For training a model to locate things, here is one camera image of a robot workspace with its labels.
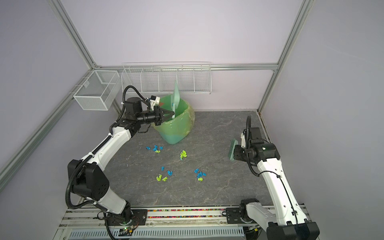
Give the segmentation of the mint green hand brush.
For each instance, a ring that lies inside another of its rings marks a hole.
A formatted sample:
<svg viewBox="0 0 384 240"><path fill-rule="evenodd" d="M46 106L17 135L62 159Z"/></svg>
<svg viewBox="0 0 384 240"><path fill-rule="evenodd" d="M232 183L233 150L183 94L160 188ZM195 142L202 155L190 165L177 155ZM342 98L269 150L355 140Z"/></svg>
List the mint green hand brush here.
<svg viewBox="0 0 384 240"><path fill-rule="evenodd" d="M228 152L228 158L230 161L234 160L235 148L238 145L238 141L235 138L231 138L230 148Z"/></svg>

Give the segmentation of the mint green dustpan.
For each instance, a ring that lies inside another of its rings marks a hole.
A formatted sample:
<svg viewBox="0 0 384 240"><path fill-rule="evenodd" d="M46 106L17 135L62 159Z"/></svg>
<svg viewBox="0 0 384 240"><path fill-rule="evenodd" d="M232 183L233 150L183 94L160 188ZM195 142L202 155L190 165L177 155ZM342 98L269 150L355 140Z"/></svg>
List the mint green dustpan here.
<svg viewBox="0 0 384 240"><path fill-rule="evenodd" d="M179 103L180 103L180 92L179 92L179 85L178 85L178 80L175 80L175 88L174 88L174 92L172 94L172 97L171 97L171 107L172 107L172 111L175 113L173 115L173 118L176 117L176 109L178 108L179 106Z"/></svg>

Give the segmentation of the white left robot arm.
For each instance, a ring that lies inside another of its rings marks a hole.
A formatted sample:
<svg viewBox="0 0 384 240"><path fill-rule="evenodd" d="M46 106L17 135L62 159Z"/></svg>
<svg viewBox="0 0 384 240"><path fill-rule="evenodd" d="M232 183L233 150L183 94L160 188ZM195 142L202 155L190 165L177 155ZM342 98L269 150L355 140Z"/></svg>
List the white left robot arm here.
<svg viewBox="0 0 384 240"><path fill-rule="evenodd" d="M159 126L170 120L175 111L163 109L159 97L145 98L134 86L125 87L122 104L107 137L82 159L69 162L65 202L71 210L94 205L105 218L112 217L117 224L128 225L133 218L131 205L111 189L104 174L106 166L125 143L140 133L143 125Z"/></svg>

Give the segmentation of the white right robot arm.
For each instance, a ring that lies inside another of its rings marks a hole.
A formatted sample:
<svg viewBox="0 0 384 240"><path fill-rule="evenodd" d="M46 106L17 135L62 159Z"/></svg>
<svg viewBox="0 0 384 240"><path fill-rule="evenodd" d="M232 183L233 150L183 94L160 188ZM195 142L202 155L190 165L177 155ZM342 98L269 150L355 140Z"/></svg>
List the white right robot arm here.
<svg viewBox="0 0 384 240"><path fill-rule="evenodd" d="M256 199L243 200L240 213L246 222L256 222L269 240L316 240L320 235L317 223L308 219L288 183L277 147L263 139L261 130L252 127L248 116L241 133L241 142L231 141L230 160L247 163L251 173L262 177L271 196L275 213Z"/></svg>

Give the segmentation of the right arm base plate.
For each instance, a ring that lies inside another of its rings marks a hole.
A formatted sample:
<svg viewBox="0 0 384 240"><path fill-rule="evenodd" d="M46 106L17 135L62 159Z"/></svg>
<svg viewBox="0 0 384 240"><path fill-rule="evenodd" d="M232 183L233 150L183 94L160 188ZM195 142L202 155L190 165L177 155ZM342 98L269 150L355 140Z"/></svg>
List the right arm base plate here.
<svg viewBox="0 0 384 240"><path fill-rule="evenodd" d="M242 215L240 207L229 207L222 212L228 224L248 224Z"/></svg>

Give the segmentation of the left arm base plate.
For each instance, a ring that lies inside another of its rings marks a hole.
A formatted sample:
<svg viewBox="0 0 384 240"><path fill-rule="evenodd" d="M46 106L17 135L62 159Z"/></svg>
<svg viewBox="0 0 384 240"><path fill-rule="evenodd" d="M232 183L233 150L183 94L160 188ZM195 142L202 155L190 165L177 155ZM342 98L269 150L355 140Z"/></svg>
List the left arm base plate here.
<svg viewBox="0 0 384 240"><path fill-rule="evenodd" d="M107 214L107 223L109 226L144 226L148 215L147 209L131 209L131 212L125 215Z"/></svg>

